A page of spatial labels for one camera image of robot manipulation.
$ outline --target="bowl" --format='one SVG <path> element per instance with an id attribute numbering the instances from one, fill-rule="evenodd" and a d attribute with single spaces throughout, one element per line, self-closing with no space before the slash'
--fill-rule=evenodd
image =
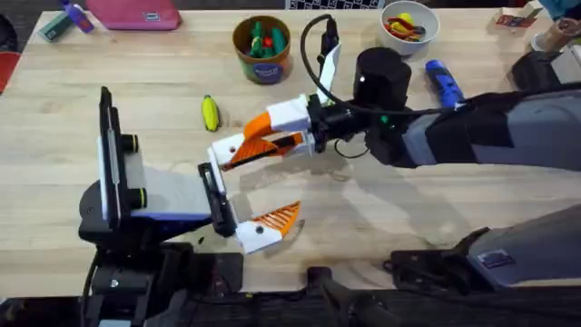
<path id="1" fill-rule="evenodd" d="M 405 41 L 392 35 L 384 24 L 388 18 L 397 17 L 399 14 L 408 13 L 414 20 L 414 25 L 426 29 L 424 37 L 419 42 Z M 413 55 L 419 49 L 429 44 L 439 32 L 439 19 L 433 10 L 423 4 L 413 1 L 398 1 L 383 8 L 379 17 L 378 38 L 385 47 L 397 51 L 400 55 Z"/>
<path id="2" fill-rule="evenodd" d="M 270 36 L 270 30 L 277 27 L 286 39 L 284 50 L 270 58 L 254 58 L 247 53 L 251 48 L 251 29 L 255 22 L 261 22 L 262 29 Z M 269 15 L 256 15 L 241 21 L 232 34 L 236 55 L 240 59 L 246 77 L 257 84 L 276 84 L 283 76 L 290 73 L 289 51 L 291 49 L 291 32 L 280 19 Z"/>

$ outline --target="white bowl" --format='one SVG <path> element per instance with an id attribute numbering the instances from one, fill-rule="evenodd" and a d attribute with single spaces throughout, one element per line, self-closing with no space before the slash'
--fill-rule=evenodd
<path id="1" fill-rule="evenodd" d="M 384 24 L 388 18 L 396 17 L 401 13 L 408 13 L 414 20 L 414 25 L 422 26 L 426 29 L 426 34 L 419 42 L 404 41 L 393 36 Z M 379 17 L 378 37 L 383 46 L 392 48 L 400 55 L 413 55 L 419 49 L 430 43 L 439 32 L 439 19 L 433 10 L 423 4 L 413 1 L 398 1 L 383 8 Z"/>

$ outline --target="wooden table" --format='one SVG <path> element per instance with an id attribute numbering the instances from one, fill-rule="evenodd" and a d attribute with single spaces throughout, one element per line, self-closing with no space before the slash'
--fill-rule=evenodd
<path id="1" fill-rule="evenodd" d="M 99 87 L 107 85 L 125 132 L 139 134 L 147 165 L 197 173 L 214 140 L 237 133 L 267 104 L 312 94 L 299 35 L 319 11 L 268 11 L 292 33 L 294 69 L 273 86 L 247 81 L 231 31 L 250 11 L 183 12 L 173 32 L 71 31 L 58 44 L 36 34 L 0 96 L 0 296 L 79 294 L 94 254 L 77 236 L 78 203 L 97 178 Z M 466 95 L 504 90 L 505 74 L 526 43 L 547 28 L 542 16 L 524 34 L 489 25 L 495 10 L 441 9 L 438 39 L 408 60 L 409 105 L 436 105 L 422 67 L 446 62 Z M 358 53 L 373 46 L 377 11 L 336 11 L 343 43 L 334 91 L 349 98 Z M 43 13 L 44 25 L 55 13 Z M 318 26 L 308 42 L 312 64 Z M 225 116 L 204 130 L 200 103 L 211 94 Z M 345 145 L 357 152 L 362 144 Z M 367 155 L 346 161 L 332 150 L 316 158 L 265 159 L 224 175 L 240 214 L 302 200 L 302 228 L 246 257 L 244 289 L 301 286 L 312 265 L 333 267 L 351 287 L 390 287 L 379 264 L 390 251 L 450 246 L 481 226 L 507 226 L 581 202 L 581 175 L 543 168 L 441 165 L 393 169 Z M 239 251 L 212 228 L 180 239 L 199 251 Z"/>

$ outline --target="gray robot arm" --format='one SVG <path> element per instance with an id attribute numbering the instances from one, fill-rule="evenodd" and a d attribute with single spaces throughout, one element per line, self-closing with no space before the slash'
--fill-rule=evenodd
<path id="1" fill-rule="evenodd" d="M 372 128 L 371 153 L 385 164 L 521 164 L 581 170 L 581 90 L 502 99 L 429 114 L 399 134 Z"/>
<path id="2" fill-rule="evenodd" d="M 529 96 L 514 103 L 497 100 L 481 102 L 464 113 L 458 108 L 448 117 L 421 116 L 400 134 L 396 125 L 389 126 L 395 133 L 376 126 L 368 132 L 366 143 L 378 160 L 399 167 L 483 163 L 581 170 L 580 90 Z M 473 233 L 467 240 L 456 247 L 462 251 L 443 253 L 454 253 L 465 272 L 471 272 L 467 275 L 476 273 L 496 290 L 526 281 L 581 277 L 576 250 L 581 248 L 581 205 L 508 228 Z M 447 256 L 442 255 L 443 265 L 449 263 Z M 393 253 L 391 260 L 397 257 Z M 466 285 L 474 280 L 467 278 Z"/>

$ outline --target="pink bag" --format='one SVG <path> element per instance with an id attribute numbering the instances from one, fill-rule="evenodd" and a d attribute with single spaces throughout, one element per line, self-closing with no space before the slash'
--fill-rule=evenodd
<path id="1" fill-rule="evenodd" d="M 172 0 L 86 0 L 108 29 L 173 30 L 182 19 Z"/>

